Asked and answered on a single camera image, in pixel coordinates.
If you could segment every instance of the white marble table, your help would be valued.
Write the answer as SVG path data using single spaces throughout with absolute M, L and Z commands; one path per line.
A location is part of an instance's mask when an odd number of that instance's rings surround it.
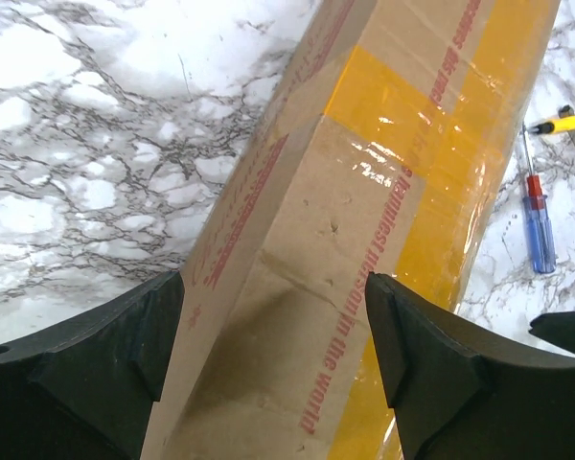
M 318 4 L 0 1 L 0 342 L 183 262 Z M 563 104 L 575 0 L 528 119 Z M 575 310 L 575 148 L 556 136 L 536 153 L 558 271 L 530 268 L 516 155 L 459 312 L 540 346 L 529 321 Z

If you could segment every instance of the screwdriver handle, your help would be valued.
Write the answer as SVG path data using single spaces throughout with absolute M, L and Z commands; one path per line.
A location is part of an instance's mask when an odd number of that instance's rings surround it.
M 524 206 L 533 269 L 537 273 L 553 273 L 556 270 L 556 250 L 552 223 L 547 215 L 547 195 L 526 196 Z

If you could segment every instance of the cardboard box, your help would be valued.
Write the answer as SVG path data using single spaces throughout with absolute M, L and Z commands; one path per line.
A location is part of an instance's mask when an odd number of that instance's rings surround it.
M 558 3 L 323 3 L 182 271 L 144 458 L 399 458 L 365 277 L 454 308 Z

